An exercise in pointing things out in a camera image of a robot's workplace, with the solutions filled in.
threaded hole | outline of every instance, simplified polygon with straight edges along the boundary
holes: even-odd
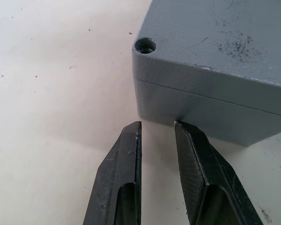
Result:
[[[155,51],[157,44],[148,37],[143,37],[135,42],[135,49],[142,54],[149,54]]]

white surface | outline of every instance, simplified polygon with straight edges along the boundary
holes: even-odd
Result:
[[[149,4],[0,0],[0,225],[83,223],[98,166],[140,120],[131,46]],[[142,133],[142,224],[186,225],[174,130],[143,121]],[[281,225],[281,134],[211,142],[264,224],[260,207]]]

white table surface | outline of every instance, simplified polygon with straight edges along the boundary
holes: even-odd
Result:
[[[149,5],[0,0],[0,225],[83,223],[98,166],[140,120],[131,46]],[[174,130],[142,121],[142,224],[187,225]],[[281,225],[281,134],[210,141],[264,224]]]

screw hole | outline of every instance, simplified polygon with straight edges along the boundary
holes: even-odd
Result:
[[[144,37],[135,42],[135,49],[142,54],[149,54],[155,51],[157,44],[150,38]]]

